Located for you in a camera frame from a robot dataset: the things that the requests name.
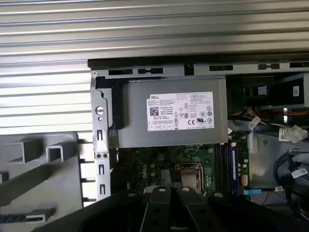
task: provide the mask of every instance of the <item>blue ram slot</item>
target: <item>blue ram slot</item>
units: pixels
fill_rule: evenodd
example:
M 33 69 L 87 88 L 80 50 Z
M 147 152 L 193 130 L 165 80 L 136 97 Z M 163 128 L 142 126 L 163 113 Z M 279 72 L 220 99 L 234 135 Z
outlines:
M 234 196 L 239 196 L 239 178 L 238 178 L 238 155 L 237 148 L 231 147 L 230 156 L 230 166 L 231 168 L 231 193 Z

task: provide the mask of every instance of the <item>power supply label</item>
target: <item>power supply label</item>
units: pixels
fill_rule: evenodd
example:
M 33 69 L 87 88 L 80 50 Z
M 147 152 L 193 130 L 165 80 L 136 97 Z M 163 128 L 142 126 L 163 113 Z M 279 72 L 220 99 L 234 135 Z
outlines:
M 148 131 L 214 128 L 212 92 L 152 94 L 147 119 Z

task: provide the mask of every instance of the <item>red wire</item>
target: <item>red wire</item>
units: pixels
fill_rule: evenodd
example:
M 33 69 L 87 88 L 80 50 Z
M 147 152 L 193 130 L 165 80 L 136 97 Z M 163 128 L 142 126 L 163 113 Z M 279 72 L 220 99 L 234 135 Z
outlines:
M 287 202 L 287 200 L 284 198 L 284 197 L 282 197 L 280 194 L 278 194 L 277 192 L 275 192 L 281 199 L 283 199 L 284 201 L 286 201 Z
M 267 193 L 267 195 L 266 195 L 266 197 L 264 198 L 262 204 L 264 204 L 264 203 L 266 202 L 266 200 L 267 200 L 267 198 L 269 197 L 269 195 L 270 195 L 270 192 Z

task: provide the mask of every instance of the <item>white label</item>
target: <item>white label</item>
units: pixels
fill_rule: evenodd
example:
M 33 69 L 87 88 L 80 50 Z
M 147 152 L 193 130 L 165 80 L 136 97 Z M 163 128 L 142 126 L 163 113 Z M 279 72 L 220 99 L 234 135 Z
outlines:
M 214 128 L 212 92 L 152 94 L 147 119 L 148 131 Z
M 283 187 L 279 186 L 279 187 L 275 187 L 275 192 L 280 192 L 283 191 Z
M 249 124 L 249 129 L 253 130 L 256 127 L 256 125 L 259 124 L 260 121 L 261 119 L 258 116 L 256 116 Z
M 290 140 L 288 140 L 284 134 L 289 130 L 289 128 L 284 128 L 284 127 L 281 127 L 279 129 L 279 141 L 286 141 L 286 142 L 289 142 Z
M 298 170 L 292 172 L 291 174 L 292 174 L 292 177 L 294 179 L 296 179 L 296 178 L 298 178 L 298 177 L 300 177 L 302 175 L 308 174 L 308 172 L 307 172 L 307 170 L 305 168 L 301 168 L 301 169 L 298 169 Z
M 232 151 L 232 157 L 233 157 L 233 179 L 236 180 L 235 151 Z
M 294 86 L 293 87 L 293 97 L 298 97 L 299 96 L 299 86 Z

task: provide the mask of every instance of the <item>white connector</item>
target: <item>white connector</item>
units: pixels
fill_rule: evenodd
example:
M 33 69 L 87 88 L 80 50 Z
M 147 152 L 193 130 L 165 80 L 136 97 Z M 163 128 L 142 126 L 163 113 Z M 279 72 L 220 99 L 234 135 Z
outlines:
M 241 176 L 241 185 L 248 186 L 248 176 L 247 175 Z
M 286 139 L 290 140 L 292 143 L 295 144 L 298 141 L 306 139 L 308 137 L 308 132 L 294 125 L 288 129 L 288 131 L 284 134 L 284 136 Z

